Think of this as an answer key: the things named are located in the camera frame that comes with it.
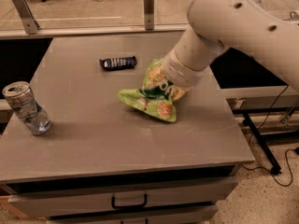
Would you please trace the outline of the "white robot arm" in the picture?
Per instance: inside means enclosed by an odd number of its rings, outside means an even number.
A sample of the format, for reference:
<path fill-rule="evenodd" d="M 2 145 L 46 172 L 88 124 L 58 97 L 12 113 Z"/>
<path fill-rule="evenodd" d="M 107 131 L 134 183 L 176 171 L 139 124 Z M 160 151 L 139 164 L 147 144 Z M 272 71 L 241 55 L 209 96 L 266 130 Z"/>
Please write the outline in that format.
<path fill-rule="evenodd" d="M 164 57 L 164 75 L 179 87 L 192 87 L 228 48 L 253 57 L 299 90 L 299 27 L 267 13 L 263 0 L 190 0 L 189 25 Z"/>

